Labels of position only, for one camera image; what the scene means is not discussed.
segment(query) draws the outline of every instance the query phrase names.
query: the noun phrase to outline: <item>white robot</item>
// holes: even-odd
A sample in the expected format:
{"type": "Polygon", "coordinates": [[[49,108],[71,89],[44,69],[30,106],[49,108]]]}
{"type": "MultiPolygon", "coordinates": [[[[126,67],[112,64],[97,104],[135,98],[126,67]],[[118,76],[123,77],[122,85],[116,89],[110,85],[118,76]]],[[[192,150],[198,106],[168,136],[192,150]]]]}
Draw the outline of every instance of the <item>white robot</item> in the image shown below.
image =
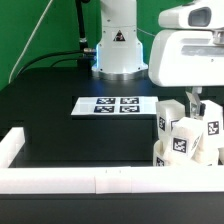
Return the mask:
{"type": "Polygon", "coordinates": [[[155,166],[217,165],[219,157],[224,161],[223,108],[198,96],[202,86],[224,85],[223,9],[222,0],[196,0],[159,16],[160,26],[169,30],[155,37],[149,77],[159,86],[193,88],[187,91],[191,118],[174,100],[157,104],[155,166]]]}
{"type": "Polygon", "coordinates": [[[102,39],[97,45],[93,76],[128,80],[147,74],[137,38],[136,0],[101,0],[102,39]]]}

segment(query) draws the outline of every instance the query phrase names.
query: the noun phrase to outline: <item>green wall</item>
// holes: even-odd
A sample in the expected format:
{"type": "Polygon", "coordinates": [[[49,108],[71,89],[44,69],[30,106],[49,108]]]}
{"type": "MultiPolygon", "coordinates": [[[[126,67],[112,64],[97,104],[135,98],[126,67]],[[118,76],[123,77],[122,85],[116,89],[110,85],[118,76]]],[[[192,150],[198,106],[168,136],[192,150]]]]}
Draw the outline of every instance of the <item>green wall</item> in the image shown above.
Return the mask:
{"type": "MultiPolygon", "coordinates": [[[[0,89],[8,84],[9,74],[48,2],[49,0],[0,0],[0,89]]],[[[138,27],[147,32],[158,33],[159,13],[186,2],[189,0],[137,0],[138,27]]],[[[101,38],[100,1],[91,0],[89,4],[83,5],[83,9],[89,46],[95,47],[101,38]]],[[[140,32],[138,37],[144,46],[144,60],[148,63],[153,38],[140,32]]],[[[27,61],[42,54],[75,50],[78,47],[75,0],[54,0],[16,72],[27,61]]],[[[48,65],[48,60],[36,64],[48,65]]]]}

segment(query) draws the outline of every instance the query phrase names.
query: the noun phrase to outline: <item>stack of blocks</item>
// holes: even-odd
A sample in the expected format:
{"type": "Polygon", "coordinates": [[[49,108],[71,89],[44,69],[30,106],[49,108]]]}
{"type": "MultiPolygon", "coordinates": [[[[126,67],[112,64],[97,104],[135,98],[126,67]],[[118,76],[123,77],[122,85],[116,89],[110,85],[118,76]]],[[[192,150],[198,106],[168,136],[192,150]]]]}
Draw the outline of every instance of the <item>stack of blocks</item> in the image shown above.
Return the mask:
{"type": "Polygon", "coordinates": [[[176,100],[156,103],[159,140],[153,166],[214,166],[219,151],[224,162],[223,108],[209,100],[201,102],[206,107],[204,116],[190,118],[176,100]]]}

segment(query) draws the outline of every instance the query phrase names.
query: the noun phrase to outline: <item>white block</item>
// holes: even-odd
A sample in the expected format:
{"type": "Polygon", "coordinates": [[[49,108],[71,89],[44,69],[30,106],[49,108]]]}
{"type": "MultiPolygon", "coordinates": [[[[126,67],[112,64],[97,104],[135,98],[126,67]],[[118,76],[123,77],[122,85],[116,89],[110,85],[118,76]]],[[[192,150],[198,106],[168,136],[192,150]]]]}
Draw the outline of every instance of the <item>white block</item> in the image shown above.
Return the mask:
{"type": "Polygon", "coordinates": [[[224,147],[223,108],[210,100],[201,102],[206,105],[205,115],[195,117],[203,120],[205,125],[199,147],[203,150],[224,147]]]}
{"type": "Polygon", "coordinates": [[[176,100],[165,100],[156,103],[158,137],[164,143],[181,118],[185,117],[185,106],[176,100]]]}
{"type": "Polygon", "coordinates": [[[200,149],[200,147],[198,147],[193,158],[197,163],[201,165],[217,166],[219,162],[219,150],[210,149],[207,151],[203,151],[200,149]]]}
{"type": "Polygon", "coordinates": [[[163,142],[161,140],[158,140],[154,144],[154,149],[153,149],[153,166],[167,166],[168,163],[166,160],[163,158],[163,142]]]}
{"type": "Polygon", "coordinates": [[[191,158],[196,150],[204,130],[204,122],[184,117],[174,126],[170,141],[165,149],[164,158],[167,153],[173,151],[191,158]]]}
{"type": "Polygon", "coordinates": [[[219,148],[219,159],[220,159],[221,163],[224,165],[224,147],[219,148]]]}
{"type": "Polygon", "coordinates": [[[167,163],[169,166],[198,166],[199,164],[187,156],[169,151],[166,154],[167,163]]]}
{"type": "Polygon", "coordinates": [[[0,168],[8,168],[25,143],[23,128],[12,128],[0,142],[0,168]]]}
{"type": "Polygon", "coordinates": [[[108,168],[96,175],[96,193],[131,193],[130,169],[130,167],[108,168]]]}

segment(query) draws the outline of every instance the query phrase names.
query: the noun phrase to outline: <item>black table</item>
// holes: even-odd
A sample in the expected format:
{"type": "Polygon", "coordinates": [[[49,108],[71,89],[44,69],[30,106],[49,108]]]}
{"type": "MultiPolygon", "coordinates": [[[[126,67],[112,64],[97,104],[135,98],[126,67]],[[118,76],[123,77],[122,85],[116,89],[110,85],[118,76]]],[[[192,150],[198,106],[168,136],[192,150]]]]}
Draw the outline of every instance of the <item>black table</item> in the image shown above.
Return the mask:
{"type": "MultiPolygon", "coordinates": [[[[223,103],[223,88],[202,99],[223,103]]],[[[0,136],[25,129],[11,167],[150,166],[155,115],[71,116],[78,97],[158,96],[186,105],[184,88],[145,77],[94,79],[77,68],[30,69],[0,92],[0,136]]],[[[0,223],[221,223],[223,193],[0,195],[0,223]]]]}

